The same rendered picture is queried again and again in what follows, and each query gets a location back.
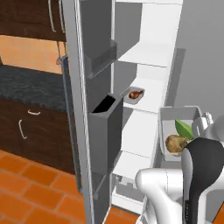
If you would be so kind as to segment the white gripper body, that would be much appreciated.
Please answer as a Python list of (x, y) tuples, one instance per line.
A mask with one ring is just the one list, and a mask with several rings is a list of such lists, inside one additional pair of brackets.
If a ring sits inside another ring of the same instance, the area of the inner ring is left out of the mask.
[(205, 137), (207, 128), (214, 123), (213, 117), (209, 112), (205, 112), (201, 117), (192, 123), (193, 137)]

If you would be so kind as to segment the green lemon wedge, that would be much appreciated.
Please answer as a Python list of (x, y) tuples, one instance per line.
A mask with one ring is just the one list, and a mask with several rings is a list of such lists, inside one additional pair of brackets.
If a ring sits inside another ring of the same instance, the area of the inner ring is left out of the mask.
[(192, 128), (188, 124), (180, 120), (176, 120), (175, 128), (181, 137), (185, 137), (188, 140), (193, 140), (193, 131), (192, 131)]

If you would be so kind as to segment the brown onion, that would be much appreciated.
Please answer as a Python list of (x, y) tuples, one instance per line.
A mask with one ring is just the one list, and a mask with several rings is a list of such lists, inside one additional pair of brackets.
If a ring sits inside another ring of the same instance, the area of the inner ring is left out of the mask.
[(169, 135), (165, 140), (165, 146), (170, 153), (180, 153), (188, 143), (186, 137), (178, 135)]

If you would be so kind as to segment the grey vegetable container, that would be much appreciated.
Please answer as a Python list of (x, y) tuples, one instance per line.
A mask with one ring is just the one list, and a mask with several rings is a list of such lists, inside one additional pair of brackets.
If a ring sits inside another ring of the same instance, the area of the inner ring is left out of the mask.
[(165, 161), (179, 162), (181, 160), (180, 153), (171, 153), (165, 146), (165, 140), (169, 135), (177, 135), (175, 121), (180, 120), (189, 126), (202, 116), (198, 106), (184, 107), (162, 107), (158, 114), (159, 140), (160, 149), (164, 155)]

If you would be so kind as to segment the brown chicken drumstick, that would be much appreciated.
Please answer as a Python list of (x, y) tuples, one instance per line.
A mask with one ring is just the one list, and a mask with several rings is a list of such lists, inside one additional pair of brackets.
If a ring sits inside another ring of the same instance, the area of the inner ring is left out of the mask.
[(138, 98), (140, 95), (142, 95), (144, 93), (143, 90), (140, 90), (140, 91), (131, 91), (129, 93), (129, 98), (132, 99), (132, 100), (135, 100), (136, 98)]

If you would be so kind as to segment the grey meat container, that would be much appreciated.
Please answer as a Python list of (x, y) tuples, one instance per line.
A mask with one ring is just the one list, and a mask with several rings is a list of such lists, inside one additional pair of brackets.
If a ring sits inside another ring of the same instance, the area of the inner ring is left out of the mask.
[[(140, 91), (140, 90), (143, 90), (143, 94), (141, 94), (138, 98), (136, 98), (135, 100), (132, 100), (132, 99), (129, 98), (129, 93), (131, 91)], [(144, 97), (144, 91), (145, 91), (144, 88), (140, 88), (140, 87), (128, 87), (122, 93), (123, 101), (126, 102), (126, 103), (128, 103), (128, 104), (135, 105), (135, 104), (137, 104)]]

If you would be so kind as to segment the white fridge body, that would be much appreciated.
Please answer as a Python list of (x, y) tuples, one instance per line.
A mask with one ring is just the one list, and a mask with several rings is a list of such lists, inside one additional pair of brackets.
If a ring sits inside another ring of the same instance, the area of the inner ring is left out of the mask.
[(198, 106), (213, 119), (224, 115), (224, 0), (116, 0), (114, 31), (113, 90), (145, 91), (137, 104), (123, 102), (112, 203), (141, 214), (146, 199), (135, 186), (137, 172), (180, 166), (164, 160), (159, 110)]

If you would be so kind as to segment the deep grey door bin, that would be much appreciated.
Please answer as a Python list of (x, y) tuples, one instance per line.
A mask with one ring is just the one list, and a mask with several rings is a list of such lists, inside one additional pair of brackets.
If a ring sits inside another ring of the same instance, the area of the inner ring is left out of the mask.
[(107, 94), (89, 114), (90, 157), (93, 172), (109, 174), (121, 149), (123, 98)]

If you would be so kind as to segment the shallow grey door bin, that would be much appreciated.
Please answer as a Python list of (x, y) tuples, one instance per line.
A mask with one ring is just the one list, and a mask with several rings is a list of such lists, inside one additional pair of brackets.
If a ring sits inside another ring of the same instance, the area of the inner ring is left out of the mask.
[(85, 75), (89, 79), (93, 79), (105, 68), (110, 66), (114, 61), (116, 61), (117, 56), (117, 43), (111, 39), (109, 43), (109, 48), (97, 56), (85, 55)]

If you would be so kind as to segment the grey fridge door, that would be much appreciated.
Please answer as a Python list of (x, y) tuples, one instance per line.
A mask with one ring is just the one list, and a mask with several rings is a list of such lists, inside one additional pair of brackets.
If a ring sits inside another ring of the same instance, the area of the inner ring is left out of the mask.
[(84, 57), (97, 56), (109, 48), (115, 0), (62, 0), (62, 4), (86, 224), (104, 224), (111, 206), (111, 173), (92, 171), (89, 114), (106, 95), (114, 95), (114, 62), (89, 79), (85, 75)]

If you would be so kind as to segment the dark wood base cupboards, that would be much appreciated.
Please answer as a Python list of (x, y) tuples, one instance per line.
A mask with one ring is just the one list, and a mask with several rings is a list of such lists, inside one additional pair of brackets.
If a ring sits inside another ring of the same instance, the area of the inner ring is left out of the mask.
[[(18, 121), (27, 139), (21, 137)], [(0, 98), (0, 150), (75, 174), (67, 113)]]

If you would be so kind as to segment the hanging metal utensil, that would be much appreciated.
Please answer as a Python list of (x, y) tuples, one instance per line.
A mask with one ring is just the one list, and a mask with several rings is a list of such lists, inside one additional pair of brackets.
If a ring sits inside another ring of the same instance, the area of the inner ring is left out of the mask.
[(58, 49), (58, 58), (56, 59), (56, 65), (61, 64), (61, 52), (60, 52), (60, 42), (56, 41), (57, 49)]

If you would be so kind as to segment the dark wood wall cupboards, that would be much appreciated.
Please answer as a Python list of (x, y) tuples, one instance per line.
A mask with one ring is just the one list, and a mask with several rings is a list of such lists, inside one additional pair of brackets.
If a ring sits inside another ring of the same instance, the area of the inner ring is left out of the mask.
[(48, 0), (0, 0), (0, 35), (66, 41), (60, 26), (59, 0), (52, 0), (52, 31)]

